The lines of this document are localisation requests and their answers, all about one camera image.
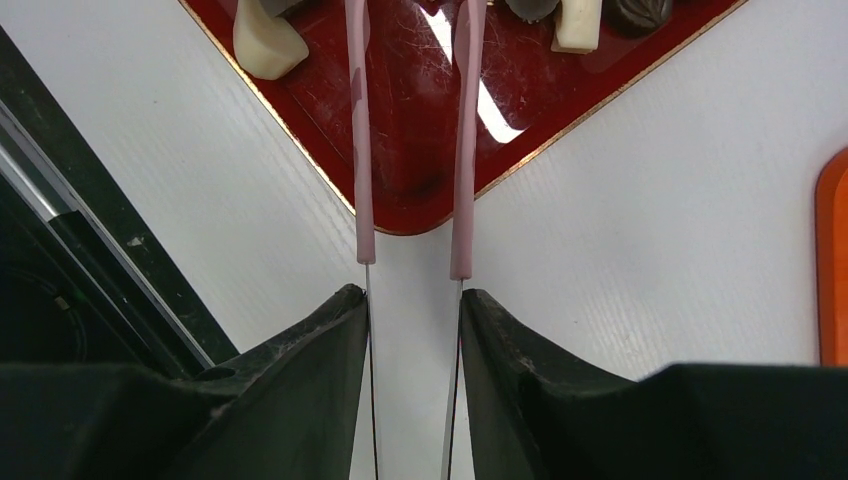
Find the pink silicone tongs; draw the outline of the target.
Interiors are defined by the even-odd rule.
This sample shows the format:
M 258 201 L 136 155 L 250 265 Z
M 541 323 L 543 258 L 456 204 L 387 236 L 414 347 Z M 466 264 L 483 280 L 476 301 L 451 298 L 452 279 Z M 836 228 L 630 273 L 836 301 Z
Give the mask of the pink silicone tongs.
M 451 237 L 450 278 L 456 284 L 453 327 L 453 365 L 448 389 L 447 410 L 442 441 L 440 477 L 452 473 L 456 424 L 456 405 L 461 366 L 461 301 L 464 282 L 472 277 L 475 199 L 476 118 L 480 89 L 482 51 L 486 27 L 485 1 L 464 1 L 455 23 L 452 52 L 460 73 L 457 142 L 454 162 L 453 226 Z M 379 420 L 377 356 L 378 327 L 374 320 L 370 266 L 376 262 L 375 222 L 372 190 L 372 148 L 366 51 L 370 41 L 370 17 L 365 1 L 344 3 L 346 43 L 349 62 L 349 86 L 352 109 L 352 145 L 354 160 L 354 207 L 357 262 L 364 266 L 367 295 L 369 367 L 371 373 L 371 418 L 374 469 L 377 479 L 389 477 L 382 446 Z

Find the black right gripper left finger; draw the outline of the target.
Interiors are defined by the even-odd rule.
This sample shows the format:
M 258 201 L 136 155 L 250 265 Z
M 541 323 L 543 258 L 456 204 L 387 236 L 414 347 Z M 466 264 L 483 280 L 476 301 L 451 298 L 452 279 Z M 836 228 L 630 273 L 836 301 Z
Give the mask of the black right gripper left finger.
M 368 338 L 365 292 L 192 380 L 131 364 L 1 369 L 5 479 L 345 479 Z

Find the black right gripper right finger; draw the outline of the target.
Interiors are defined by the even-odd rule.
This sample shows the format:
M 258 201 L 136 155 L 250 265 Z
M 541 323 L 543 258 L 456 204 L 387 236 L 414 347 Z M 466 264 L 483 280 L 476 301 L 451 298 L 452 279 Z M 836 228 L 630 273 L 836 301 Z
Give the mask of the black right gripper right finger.
M 631 381 L 461 299 L 479 479 L 843 479 L 843 368 L 673 364 Z

